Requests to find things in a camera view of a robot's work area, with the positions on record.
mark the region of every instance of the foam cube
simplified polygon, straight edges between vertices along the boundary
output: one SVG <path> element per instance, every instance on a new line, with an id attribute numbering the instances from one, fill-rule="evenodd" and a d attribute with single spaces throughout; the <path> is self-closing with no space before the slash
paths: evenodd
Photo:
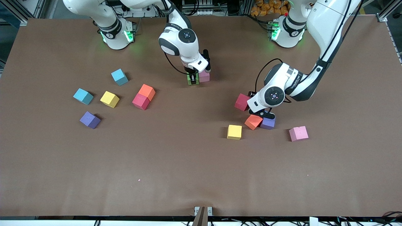
<path id="1" fill-rule="evenodd" d="M 229 125 L 227 138 L 232 140 L 240 140 L 240 138 L 242 138 L 242 126 Z"/>
<path id="2" fill-rule="evenodd" d="M 79 102 L 89 105 L 89 103 L 92 101 L 94 96 L 92 96 L 90 93 L 87 91 L 79 88 L 77 92 L 73 96 L 75 99 L 77 99 Z"/>
<path id="3" fill-rule="evenodd" d="M 275 127 L 275 119 L 276 117 L 274 119 L 264 118 L 260 127 L 263 129 L 273 129 Z"/>
<path id="4" fill-rule="evenodd" d="M 123 85 L 128 82 L 128 79 L 124 72 L 121 69 L 118 69 L 115 72 L 112 72 L 113 80 L 119 85 Z"/>
<path id="5" fill-rule="evenodd" d="M 245 111 L 248 108 L 247 101 L 249 99 L 250 97 L 240 93 L 239 97 L 236 100 L 236 103 L 234 104 L 234 107 L 242 111 Z"/>
<path id="6" fill-rule="evenodd" d="M 262 121 L 263 119 L 257 115 L 250 115 L 244 124 L 250 129 L 255 130 Z"/>
<path id="7" fill-rule="evenodd" d="M 191 82 L 191 78 L 190 78 L 190 77 L 195 77 L 195 81 Z M 192 86 L 192 85 L 199 85 L 199 84 L 200 84 L 200 81 L 199 81 L 199 75 L 198 75 L 198 73 L 193 74 L 193 75 L 190 76 L 190 74 L 187 72 L 187 83 L 189 84 L 189 86 Z"/>
<path id="8" fill-rule="evenodd" d="M 199 82 L 209 82 L 209 73 L 203 70 L 202 72 L 198 73 Z"/>
<path id="9" fill-rule="evenodd" d="M 138 107 L 139 109 L 145 110 L 145 109 L 147 109 L 150 101 L 146 96 L 138 93 L 135 96 L 135 98 L 133 99 L 132 103 L 134 104 L 134 106 Z"/>
<path id="10" fill-rule="evenodd" d="M 87 111 L 84 114 L 84 116 L 80 119 L 80 122 L 82 122 L 89 128 L 95 129 L 95 127 L 101 122 L 101 120 Z"/>
<path id="11" fill-rule="evenodd" d="M 115 94 L 106 91 L 105 94 L 100 99 L 102 103 L 106 104 L 111 108 L 115 108 L 117 102 L 120 100 Z"/>
<path id="12" fill-rule="evenodd" d="M 139 94 L 146 96 L 149 101 L 152 100 L 152 98 L 155 96 L 155 90 L 154 88 L 148 86 L 148 85 L 142 85 L 141 89 L 138 92 Z"/>
<path id="13" fill-rule="evenodd" d="M 293 141 L 298 141 L 298 140 L 305 140 L 308 139 L 308 134 L 305 126 L 301 127 L 294 127 L 291 130 L 289 130 L 290 133 L 290 138 Z"/>

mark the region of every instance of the metal frame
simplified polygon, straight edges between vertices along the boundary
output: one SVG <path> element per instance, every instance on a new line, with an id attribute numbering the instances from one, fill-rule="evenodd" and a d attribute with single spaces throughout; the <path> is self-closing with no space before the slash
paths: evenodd
<path id="1" fill-rule="evenodd" d="M 380 13 L 377 13 L 378 22 L 386 22 L 387 16 L 390 15 L 401 3 L 402 0 L 391 0 Z"/>

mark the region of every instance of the green led light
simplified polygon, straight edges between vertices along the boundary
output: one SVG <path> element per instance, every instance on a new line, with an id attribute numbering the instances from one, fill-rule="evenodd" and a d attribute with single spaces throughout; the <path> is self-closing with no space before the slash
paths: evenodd
<path id="1" fill-rule="evenodd" d="M 303 38 L 304 29 L 301 31 L 299 41 Z"/>
<path id="2" fill-rule="evenodd" d="M 105 39 L 105 37 L 103 36 L 103 33 L 101 32 L 100 34 L 102 35 L 103 42 L 106 43 L 106 39 Z"/>
<path id="3" fill-rule="evenodd" d="M 276 40 L 278 38 L 279 33 L 281 32 L 281 28 L 278 27 L 278 29 L 276 29 L 276 31 L 272 32 L 272 40 Z"/>
<path id="4" fill-rule="evenodd" d="M 132 42 L 134 40 L 133 33 L 124 31 L 124 35 L 127 38 L 127 41 Z"/>

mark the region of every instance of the black cable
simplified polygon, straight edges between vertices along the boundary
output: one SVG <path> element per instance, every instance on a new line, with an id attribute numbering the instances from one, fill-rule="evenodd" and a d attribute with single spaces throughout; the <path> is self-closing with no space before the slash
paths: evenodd
<path id="1" fill-rule="evenodd" d="M 292 102 L 291 100 L 288 99 L 287 96 L 285 96 L 285 99 L 286 99 L 287 101 L 283 101 L 284 103 L 291 103 L 291 102 Z"/>
<path id="2" fill-rule="evenodd" d="M 391 213 L 389 213 L 387 215 L 382 216 L 382 218 L 386 218 L 386 217 L 389 217 L 389 216 L 394 215 L 394 214 L 402 214 L 402 212 L 401 211 L 394 211 L 394 212 L 391 212 Z"/>
<path id="3" fill-rule="evenodd" d="M 176 71 L 178 71 L 178 72 L 180 72 L 180 73 L 182 73 L 182 74 L 186 74 L 187 75 L 187 73 L 184 73 L 184 72 L 181 72 L 179 69 L 177 69 L 173 64 L 172 64 L 172 62 L 170 62 L 170 60 L 169 60 L 169 58 L 168 58 L 168 55 L 165 53 L 165 56 L 166 56 L 166 59 L 168 59 L 168 61 L 169 61 L 169 63 L 170 63 L 170 65 L 172 65 L 172 67 L 176 70 Z"/>
<path id="4" fill-rule="evenodd" d="M 283 61 L 281 59 L 275 58 L 275 59 L 270 60 L 267 64 L 265 64 L 263 66 L 263 68 L 261 69 L 261 71 L 258 73 L 257 78 L 255 80 L 254 92 L 257 92 L 257 81 L 258 81 L 258 77 L 260 77 L 261 72 L 265 69 L 266 66 L 268 66 L 268 64 L 270 64 L 274 60 L 279 60 L 281 63 L 283 63 Z"/>
<path id="5" fill-rule="evenodd" d="M 265 31 L 275 31 L 274 29 L 268 29 L 268 28 L 263 27 L 262 24 L 260 23 L 260 20 L 258 20 L 257 17 L 255 17 L 255 19 L 256 19 L 258 25 L 259 25 L 263 30 L 265 30 Z"/>
<path id="6" fill-rule="evenodd" d="M 118 13 L 116 12 L 115 8 L 114 8 L 114 7 L 113 7 L 113 6 L 110 4 L 109 0 L 106 0 L 106 3 L 107 3 L 107 4 L 109 4 L 109 5 L 110 5 L 110 7 L 112 7 L 113 11 L 114 11 L 114 12 L 115 12 L 115 14 L 116 14 L 116 17 L 119 17 L 119 15 L 121 16 L 121 14 L 120 14 L 120 13 L 118 14 Z"/>
<path id="7" fill-rule="evenodd" d="M 192 16 L 195 13 L 197 13 L 199 7 L 200 7 L 200 2 L 199 2 L 199 0 L 197 0 L 197 2 L 194 3 L 194 9 L 191 11 L 191 13 L 190 14 L 183 13 L 183 14 L 186 15 L 186 16 Z"/>
<path id="8" fill-rule="evenodd" d="M 353 218 L 351 218 L 351 217 L 349 217 L 352 221 L 354 221 L 354 222 L 356 222 L 358 225 L 360 225 L 360 226 L 364 226 L 363 224 L 361 224 L 360 222 L 358 222 L 358 221 L 355 221 Z"/>
<path id="9" fill-rule="evenodd" d="M 342 27 L 342 25 L 343 25 L 343 23 L 344 23 L 344 21 L 345 21 L 345 19 L 346 19 L 346 15 L 347 15 L 347 13 L 348 13 L 348 11 L 349 11 L 349 8 L 350 8 L 350 6 L 351 6 L 351 2 L 352 2 L 352 1 L 349 0 L 348 6 L 346 7 L 345 15 L 343 15 L 343 18 L 342 18 L 342 21 L 341 21 L 341 23 L 340 23 L 340 25 L 339 25 L 339 27 L 338 27 L 338 30 L 335 32 L 335 35 L 332 37 L 332 40 L 331 40 L 331 42 L 329 43 L 329 45 L 328 45 L 327 49 L 325 50 L 324 54 L 322 55 L 322 57 L 324 57 L 325 54 L 328 52 L 329 47 L 330 47 L 330 46 L 332 45 L 332 43 L 334 42 L 336 35 L 338 35 L 338 32 L 339 32 L 339 30 L 341 29 L 341 27 Z M 350 28 L 350 26 L 352 26 L 354 19 L 355 19 L 355 18 L 353 18 L 352 22 L 349 24 L 349 28 Z M 315 65 L 314 68 L 310 71 L 310 73 L 308 73 L 307 76 L 306 76 L 304 79 L 302 79 L 302 80 L 300 81 L 300 83 L 304 82 L 304 81 L 311 75 L 311 73 L 313 73 L 313 71 L 317 68 L 317 66 L 318 66 L 318 65 Z"/>
<path id="10" fill-rule="evenodd" d="M 345 37 L 346 37 L 346 35 L 348 34 L 350 27 L 352 26 L 353 22 L 355 21 L 356 16 L 357 16 L 357 14 L 358 14 L 358 13 L 359 13 L 359 11 L 360 11 L 361 6 L 363 5 L 363 1 L 364 1 L 364 0 L 361 0 L 360 5 L 359 5 L 359 7 L 357 8 L 357 11 L 356 11 L 356 13 L 355 13 L 355 16 L 353 17 L 353 19 L 352 19 L 351 23 L 349 24 L 348 29 L 345 31 L 345 34 L 343 35 L 343 39 L 342 39 L 342 41 L 343 41 L 343 40 L 345 40 Z"/>

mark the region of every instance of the light blue cube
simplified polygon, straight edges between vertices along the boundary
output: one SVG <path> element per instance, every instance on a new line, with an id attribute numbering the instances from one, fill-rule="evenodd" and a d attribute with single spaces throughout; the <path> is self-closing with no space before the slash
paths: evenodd
<path id="1" fill-rule="evenodd" d="M 94 96 L 92 96 L 90 93 L 87 91 L 79 88 L 77 92 L 73 96 L 75 99 L 77 99 L 79 102 L 89 105 L 89 103 L 92 101 Z"/>
<path id="2" fill-rule="evenodd" d="M 118 69 L 117 71 L 112 72 L 112 77 L 119 86 L 128 82 L 126 75 L 124 74 L 124 72 L 121 69 Z"/>

